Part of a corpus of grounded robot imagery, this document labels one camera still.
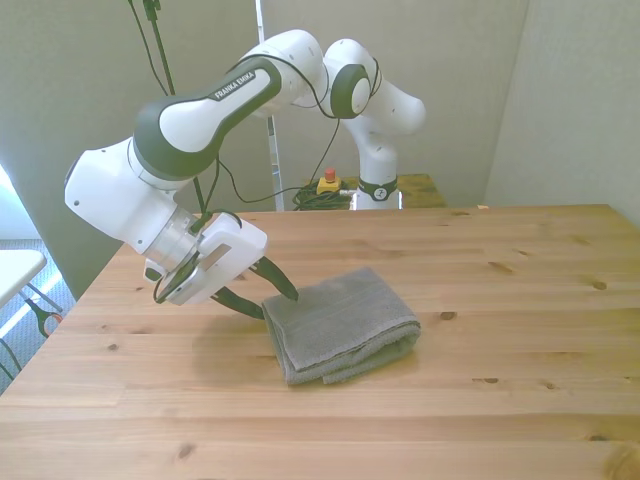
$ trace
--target gray towel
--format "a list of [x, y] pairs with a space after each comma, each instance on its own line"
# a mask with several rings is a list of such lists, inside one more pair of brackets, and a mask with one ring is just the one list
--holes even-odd
[[262, 305], [289, 384], [344, 382], [405, 356], [420, 336], [415, 314], [370, 268], [299, 293]]

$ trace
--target gray wall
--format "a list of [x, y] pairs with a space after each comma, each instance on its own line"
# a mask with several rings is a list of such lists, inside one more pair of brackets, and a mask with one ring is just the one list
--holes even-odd
[[[141, 0], [135, 4], [151, 35]], [[253, 0], [164, 0], [159, 16], [178, 93], [213, 83], [257, 42]], [[0, 164], [79, 296], [119, 243], [65, 207], [64, 176], [83, 150], [131, 135], [137, 111], [162, 92], [125, 0], [5, 0], [0, 69]], [[222, 148], [248, 197], [273, 191], [265, 132], [264, 121], [247, 120]], [[211, 178], [207, 172], [204, 185]], [[248, 209], [226, 177], [214, 198], [216, 207]], [[197, 209], [190, 187], [179, 200]]]
[[531, 0], [486, 202], [608, 203], [640, 226], [638, 0]]
[[[354, 38], [385, 77], [422, 98], [421, 133], [398, 138], [400, 173], [429, 173], [450, 205], [483, 199], [515, 64], [526, 0], [262, 0], [267, 36], [309, 30], [326, 50]], [[334, 128], [318, 113], [276, 117], [285, 187], [309, 178]], [[341, 129], [326, 165], [357, 175], [358, 154]]]

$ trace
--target franka emika robot arm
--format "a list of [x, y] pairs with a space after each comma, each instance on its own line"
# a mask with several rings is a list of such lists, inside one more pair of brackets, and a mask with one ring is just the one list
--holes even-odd
[[358, 208], [397, 208], [396, 153], [388, 137], [420, 128], [423, 103], [388, 83], [359, 43], [339, 40], [323, 57], [316, 39], [302, 30], [256, 46], [202, 94], [146, 105], [132, 137], [88, 150], [76, 161], [65, 182], [65, 202], [147, 258], [145, 277], [159, 282], [157, 301], [182, 305], [213, 298], [262, 318], [258, 305], [225, 285], [249, 269], [298, 298], [264, 256], [267, 235], [228, 214], [198, 232], [192, 228], [197, 219], [173, 196], [213, 163], [235, 125], [289, 104], [343, 119], [360, 152]]

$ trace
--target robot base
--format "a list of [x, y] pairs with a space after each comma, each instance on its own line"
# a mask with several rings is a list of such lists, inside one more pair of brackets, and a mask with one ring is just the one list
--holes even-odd
[[396, 190], [382, 202], [373, 200], [368, 193], [358, 189], [351, 197], [349, 210], [402, 210], [402, 192]]

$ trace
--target wooden table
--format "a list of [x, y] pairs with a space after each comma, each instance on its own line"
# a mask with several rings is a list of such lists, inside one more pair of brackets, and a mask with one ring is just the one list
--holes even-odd
[[0, 398], [0, 477], [595, 480], [640, 441], [640, 233], [610, 208], [245, 218], [299, 286], [375, 268], [416, 352], [287, 388], [262, 322], [154, 305], [125, 247]]

